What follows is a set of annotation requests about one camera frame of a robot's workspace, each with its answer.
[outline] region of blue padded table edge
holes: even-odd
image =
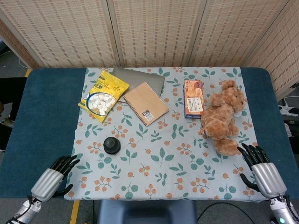
[[[291,198],[298,198],[299,180],[296,178],[299,171],[270,75],[260,68],[241,68],[241,72],[257,141],[276,164]],[[85,69],[38,69],[30,73],[0,167],[0,179],[3,180],[0,182],[0,197],[25,198],[56,158],[71,154],[79,113],[77,103],[81,99],[84,77]],[[43,105],[46,110],[40,113],[34,109],[35,105]],[[53,108],[57,109],[56,113],[51,113]],[[32,136],[39,140],[30,141]]]
[[[241,68],[256,139],[280,172],[287,193],[299,198],[299,170],[278,109],[270,75],[261,68]]]
[[[0,197],[31,195],[45,169],[59,156],[71,154],[85,71],[37,69],[30,73],[0,167]]]

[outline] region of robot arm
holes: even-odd
[[[241,179],[249,188],[261,192],[263,196],[271,200],[271,210],[277,221],[282,224],[299,224],[298,214],[290,202],[289,196],[285,195],[286,186],[276,166],[270,162],[264,150],[259,146],[247,146],[244,149],[238,147],[246,163],[248,164],[256,184],[251,183],[244,174]]]
[[[28,200],[6,224],[29,224],[41,210],[42,202],[46,202],[52,197],[67,194],[73,187],[72,184],[61,192],[56,190],[71,169],[80,161],[74,160],[76,157],[76,155],[72,157],[62,156],[50,168],[46,169],[31,189],[32,196],[28,196]]]

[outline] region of gray laptop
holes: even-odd
[[[112,75],[120,78],[130,85],[118,100],[121,102],[126,102],[123,96],[142,83],[147,83],[152,88],[152,90],[160,97],[165,80],[163,76],[123,68],[114,68],[112,71]]]

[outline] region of spiral notebook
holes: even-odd
[[[145,126],[149,126],[169,110],[147,83],[137,86],[123,98]]]

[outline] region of brown teddy bear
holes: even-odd
[[[239,133],[233,115],[244,109],[244,95],[237,89],[235,81],[224,81],[222,93],[214,93],[210,97],[210,106],[201,116],[203,131],[214,142],[214,147],[222,155],[235,155],[238,152],[236,141],[227,136]]]

